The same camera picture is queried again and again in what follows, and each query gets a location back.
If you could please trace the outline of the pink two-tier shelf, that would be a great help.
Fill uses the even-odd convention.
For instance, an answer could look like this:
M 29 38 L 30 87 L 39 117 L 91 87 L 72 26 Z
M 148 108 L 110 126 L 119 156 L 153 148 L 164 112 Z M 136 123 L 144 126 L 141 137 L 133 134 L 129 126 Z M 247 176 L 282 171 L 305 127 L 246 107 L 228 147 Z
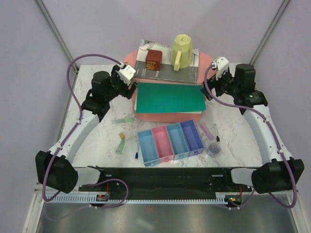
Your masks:
M 132 67 L 135 66 L 136 59 L 137 59 L 138 50 L 133 51 L 129 53 L 125 58 L 123 59 L 124 63 L 128 63 Z M 213 58 L 204 53 L 200 52 L 199 54 L 199 83 L 203 83 L 204 81 L 204 75 L 205 71 L 212 62 Z M 143 83 L 164 83 L 162 81 L 156 81 L 156 80 L 146 80 L 146 79 L 138 79 L 135 78 L 136 82 L 143 82 Z M 132 100 L 132 109 L 135 114 L 135 116 L 143 121 L 148 122 L 162 122 L 162 123 L 178 123 L 183 122 L 187 120 L 193 120 L 194 122 L 198 122 L 203 113 L 163 113 L 163 114 L 138 114 L 135 110 L 136 100 L 137 100 L 137 93 L 138 89 L 135 90 L 131 100 Z

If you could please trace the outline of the pink highlighter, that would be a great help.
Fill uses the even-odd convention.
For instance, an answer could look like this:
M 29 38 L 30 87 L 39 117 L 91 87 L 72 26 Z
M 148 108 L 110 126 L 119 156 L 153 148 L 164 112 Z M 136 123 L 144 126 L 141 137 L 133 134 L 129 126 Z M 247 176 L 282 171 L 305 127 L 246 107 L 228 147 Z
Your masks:
M 207 138 L 212 141 L 214 139 L 214 136 L 212 135 L 210 130 L 205 126 L 205 124 L 199 124 L 199 126 L 202 129 L 202 131 L 205 133 Z

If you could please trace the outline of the purple drawer bin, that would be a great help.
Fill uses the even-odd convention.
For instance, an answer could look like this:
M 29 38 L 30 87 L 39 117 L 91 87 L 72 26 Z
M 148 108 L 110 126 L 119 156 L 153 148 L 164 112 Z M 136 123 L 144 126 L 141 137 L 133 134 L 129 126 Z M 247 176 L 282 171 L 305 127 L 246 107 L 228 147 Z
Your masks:
M 184 121 L 181 122 L 180 125 L 190 150 L 189 157 L 201 154 L 204 151 L 205 146 L 201 140 L 194 121 Z

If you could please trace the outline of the light blue drawer bin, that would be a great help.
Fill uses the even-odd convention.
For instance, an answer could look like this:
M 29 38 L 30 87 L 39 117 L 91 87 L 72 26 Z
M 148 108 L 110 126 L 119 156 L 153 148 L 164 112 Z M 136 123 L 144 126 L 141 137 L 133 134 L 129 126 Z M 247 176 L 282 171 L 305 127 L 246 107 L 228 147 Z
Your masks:
M 159 164 L 159 156 L 152 130 L 138 132 L 138 139 L 143 159 L 143 164 L 146 167 L 156 166 Z

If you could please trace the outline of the sky blue drawer bin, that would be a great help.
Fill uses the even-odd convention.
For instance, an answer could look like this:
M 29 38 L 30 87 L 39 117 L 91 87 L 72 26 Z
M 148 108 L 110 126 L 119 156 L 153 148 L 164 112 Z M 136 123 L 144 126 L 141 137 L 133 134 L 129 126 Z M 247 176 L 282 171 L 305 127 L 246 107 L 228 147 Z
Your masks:
M 190 149 L 180 123 L 167 125 L 166 129 L 174 151 L 174 159 L 181 160 L 187 158 L 190 154 Z

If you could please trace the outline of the pink drawer bin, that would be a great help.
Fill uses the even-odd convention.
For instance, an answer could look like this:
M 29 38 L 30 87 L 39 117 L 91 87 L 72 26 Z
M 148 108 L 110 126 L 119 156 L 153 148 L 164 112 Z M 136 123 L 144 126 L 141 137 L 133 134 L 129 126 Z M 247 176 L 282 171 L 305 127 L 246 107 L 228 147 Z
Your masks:
M 174 151 L 171 145 L 166 126 L 152 129 L 160 163 L 166 163 L 174 159 Z

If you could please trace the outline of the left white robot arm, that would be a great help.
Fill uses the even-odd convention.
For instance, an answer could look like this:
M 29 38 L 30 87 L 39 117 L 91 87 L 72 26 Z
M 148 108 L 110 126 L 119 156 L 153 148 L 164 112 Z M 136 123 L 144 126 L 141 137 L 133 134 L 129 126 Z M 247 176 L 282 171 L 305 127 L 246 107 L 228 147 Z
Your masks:
M 131 99 L 137 84 L 135 70 L 121 63 L 113 66 L 111 73 L 98 71 L 93 74 L 91 89 L 79 106 L 80 112 L 68 131 L 47 152 L 39 151 L 35 157 L 38 182 L 63 193 L 70 193 L 76 186 L 90 184 L 96 191 L 105 189 L 107 180 L 94 166 L 74 168 L 72 163 L 79 148 L 102 121 L 110 109 L 110 102 L 117 96 Z

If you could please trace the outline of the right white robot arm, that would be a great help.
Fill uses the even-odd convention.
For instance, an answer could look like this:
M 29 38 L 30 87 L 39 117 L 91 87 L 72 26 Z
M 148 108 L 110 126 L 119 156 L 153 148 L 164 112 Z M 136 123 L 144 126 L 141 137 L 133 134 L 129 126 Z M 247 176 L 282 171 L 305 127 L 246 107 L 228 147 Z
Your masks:
M 211 64 L 205 71 L 215 70 L 210 78 L 204 78 L 202 93 L 208 100 L 216 100 L 222 94 L 230 95 L 256 139 L 260 150 L 262 166 L 259 168 L 234 168 L 223 178 L 223 187 L 234 191 L 244 184 L 253 187 L 260 194 L 291 190 L 297 194 L 296 184 L 304 171 L 304 163 L 294 159 L 284 146 L 270 116 L 265 95 L 256 89 L 256 71 L 253 65 L 238 64 L 231 74 L 228 65 L 222 70 Z

